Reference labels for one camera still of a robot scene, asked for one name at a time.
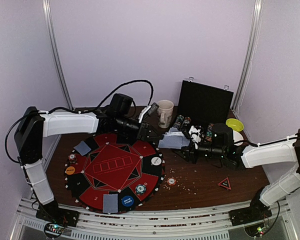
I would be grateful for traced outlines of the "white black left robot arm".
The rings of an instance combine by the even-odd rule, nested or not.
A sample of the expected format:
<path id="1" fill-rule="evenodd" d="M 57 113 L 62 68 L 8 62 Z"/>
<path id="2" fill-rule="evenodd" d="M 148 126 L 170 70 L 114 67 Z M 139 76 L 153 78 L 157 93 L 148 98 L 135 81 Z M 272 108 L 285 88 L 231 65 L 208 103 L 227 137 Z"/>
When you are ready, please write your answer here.
<path id="1" fill-rule="evenodd" d="M 129 117 L 133 103 L 132 97 L 116 93 L 110 104 L 96 108 L 71 110 L 56 107 L 52 110 L 39 110 L 30 106 L 16 122 L 18 126 L 13 140 L 18 152 L 17 160 L 36 200 L 43 206 L 43 215 L 51 222 L 59 221 L 62 211 L 44 169 L 45 140 L 53 138 L 51 147 L 55 150 L 63 135 L 116 132 L 121 138 L 133 143 L 143 141 L 156 144 L 160 136 L 146 119 L 159 109 L 158 103 L 149 103 L 137 117 Z"/>

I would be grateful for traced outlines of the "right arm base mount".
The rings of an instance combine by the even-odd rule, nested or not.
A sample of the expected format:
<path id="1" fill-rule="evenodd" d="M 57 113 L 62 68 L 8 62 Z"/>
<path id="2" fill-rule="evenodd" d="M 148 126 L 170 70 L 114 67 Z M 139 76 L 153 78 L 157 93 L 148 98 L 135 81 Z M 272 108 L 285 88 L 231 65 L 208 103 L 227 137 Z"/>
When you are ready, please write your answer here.
<path id="1" fill-rule="evenodd" d="M 273 214 L 268 206 L 249 206 L 231 210 L 229 218 L 232 226 L 245 225 L 271 217 Z"/>

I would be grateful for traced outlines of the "grey playing card deck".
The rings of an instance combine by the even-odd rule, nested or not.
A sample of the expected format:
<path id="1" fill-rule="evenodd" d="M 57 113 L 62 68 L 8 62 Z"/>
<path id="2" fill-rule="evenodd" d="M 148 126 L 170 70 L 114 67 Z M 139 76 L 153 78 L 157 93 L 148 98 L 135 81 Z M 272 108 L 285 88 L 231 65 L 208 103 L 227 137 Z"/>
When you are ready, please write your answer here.
<path id="1" fill-rule="evenodd" d="M 171 127 L 159 141 L 158 147 L 164 149 L 177 149 L 187 147 L 190 144 L 190 140 L 175 127 Z"/>

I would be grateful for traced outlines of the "orange big blind button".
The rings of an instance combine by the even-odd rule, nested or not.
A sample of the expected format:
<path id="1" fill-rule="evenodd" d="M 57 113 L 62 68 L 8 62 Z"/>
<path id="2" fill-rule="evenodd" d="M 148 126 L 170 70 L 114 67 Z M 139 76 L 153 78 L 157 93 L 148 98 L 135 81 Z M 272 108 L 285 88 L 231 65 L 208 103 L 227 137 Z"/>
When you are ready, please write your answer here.
<path id="1" fill-rule="evenodd" d="M 76 169 L 74 166 L 68 166 L 66 169 L 65 169 L 65 173 L 67 175 L 73 175 L 75 173 Z"/>

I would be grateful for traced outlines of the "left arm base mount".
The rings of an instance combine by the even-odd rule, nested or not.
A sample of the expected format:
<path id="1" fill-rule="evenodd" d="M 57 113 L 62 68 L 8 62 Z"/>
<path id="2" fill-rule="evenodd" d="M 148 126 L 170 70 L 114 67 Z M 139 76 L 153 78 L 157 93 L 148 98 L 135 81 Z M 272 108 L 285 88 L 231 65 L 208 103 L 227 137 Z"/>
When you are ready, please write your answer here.
<path id="1" fill-rule="evenodd" d="M 56 223 L 63 227 L 76 227 L 80 213 L 76 210 L 60 208 L 56 200 L 42 204 L 39 202 L 36 218 Z"/>

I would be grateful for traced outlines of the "red white chip stack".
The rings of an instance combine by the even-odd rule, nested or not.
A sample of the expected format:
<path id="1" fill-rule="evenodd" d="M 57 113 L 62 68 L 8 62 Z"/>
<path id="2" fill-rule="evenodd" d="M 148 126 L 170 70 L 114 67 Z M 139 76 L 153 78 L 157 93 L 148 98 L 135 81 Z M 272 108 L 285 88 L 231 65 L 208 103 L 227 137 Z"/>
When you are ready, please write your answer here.
<path id="1" fill-rule="evenodd" d="M 77 162 L 77 157 L 76 157 L 76 154 L 75 153 L 71 153 L 68 155 L 68 161 L 71 163 L 71 164 L 75 164 Z"/>

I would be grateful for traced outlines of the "white dealer button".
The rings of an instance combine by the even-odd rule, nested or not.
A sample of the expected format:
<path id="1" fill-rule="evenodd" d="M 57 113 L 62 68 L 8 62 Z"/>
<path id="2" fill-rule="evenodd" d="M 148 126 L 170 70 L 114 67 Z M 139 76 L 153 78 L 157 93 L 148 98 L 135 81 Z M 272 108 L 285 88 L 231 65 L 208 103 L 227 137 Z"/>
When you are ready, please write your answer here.
<path id="1" fill-rule="evenodd" d="M 152 166 L 159 166 L 162 164 L 162 162 L 163 162 L 163 160 L 158 156 L 153 157 L 150 161 Z"/>

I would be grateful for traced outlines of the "blue small blind button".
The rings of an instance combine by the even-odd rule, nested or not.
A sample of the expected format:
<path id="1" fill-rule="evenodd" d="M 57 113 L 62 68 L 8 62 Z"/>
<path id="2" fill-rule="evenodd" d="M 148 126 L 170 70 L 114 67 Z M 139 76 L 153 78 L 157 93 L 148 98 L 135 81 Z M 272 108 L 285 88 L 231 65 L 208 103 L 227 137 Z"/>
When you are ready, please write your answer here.
<path id="1" fill-rule="evenodd" d="M 128 208 L 134 205 L 134 198 L 130 195 L 126 195 L 121 199 L 121 203 L 124 207 Z"/>

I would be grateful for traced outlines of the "grey dealt playing cards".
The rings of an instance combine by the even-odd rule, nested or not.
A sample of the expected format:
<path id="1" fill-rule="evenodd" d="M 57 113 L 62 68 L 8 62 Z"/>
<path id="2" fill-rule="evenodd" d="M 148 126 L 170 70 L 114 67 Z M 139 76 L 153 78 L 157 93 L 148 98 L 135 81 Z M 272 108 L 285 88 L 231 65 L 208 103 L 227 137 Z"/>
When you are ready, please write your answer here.
<path id="1" fill-rule="evenodd" d="M 81 141 L 78 145 L 74 146 L 73 149 L 81 156 L 88 154 L 92 150 L 84 141 Z"/>

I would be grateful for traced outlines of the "green white chip stack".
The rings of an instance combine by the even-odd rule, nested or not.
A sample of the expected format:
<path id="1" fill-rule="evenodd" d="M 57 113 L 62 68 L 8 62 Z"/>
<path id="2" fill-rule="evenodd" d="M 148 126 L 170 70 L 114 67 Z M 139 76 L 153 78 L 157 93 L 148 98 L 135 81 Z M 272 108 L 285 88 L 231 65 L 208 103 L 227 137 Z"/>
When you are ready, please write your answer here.
<path id="1" fill-rule="evenodd" d="M 146 190 L 147 190 L 147 187 L 144 184 L 138 184 L 135 187 L 135 192 L 137 195 L 143 195 L 146 192 Z"/>

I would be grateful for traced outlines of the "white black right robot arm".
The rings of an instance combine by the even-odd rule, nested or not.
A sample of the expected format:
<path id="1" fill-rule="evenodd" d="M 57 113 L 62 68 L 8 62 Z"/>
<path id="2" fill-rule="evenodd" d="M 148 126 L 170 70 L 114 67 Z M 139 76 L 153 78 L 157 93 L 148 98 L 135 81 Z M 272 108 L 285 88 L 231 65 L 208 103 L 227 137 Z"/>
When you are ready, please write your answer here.
<path id="1" fill-rule="evenodd" d="M 278 180 L 261 188 L 246 210 L 249 220 L 258 220 L 278 200 L 300 188 L 300 129 L 296 134 L 267 143 L 234 140 L 234 131 L 224 123 L 210 130 L 211 140 L 205 140 L 201 130 L 192 127 L 190 143 L 181 148 L 187 162 L 195 164 L 200 157 L 218 159 L 222 166 L 245 170 L 261 165 L 291 162 L 294 166 Z"/>

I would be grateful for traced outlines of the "orange white chip stack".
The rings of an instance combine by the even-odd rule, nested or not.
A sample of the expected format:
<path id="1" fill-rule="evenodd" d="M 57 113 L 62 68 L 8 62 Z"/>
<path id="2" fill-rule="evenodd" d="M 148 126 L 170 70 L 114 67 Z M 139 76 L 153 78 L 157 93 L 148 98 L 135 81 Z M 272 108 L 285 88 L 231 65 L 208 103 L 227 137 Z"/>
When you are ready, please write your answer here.
<path id="1" fill-rule="evenodd" d="M 177 183 L 177 180 L 176 180 L 174 177 L 169 177 L 169 178 L 167 179 L 167 184 L 168 184 L 169 186 L 174 186 L 176 183 Z"/>

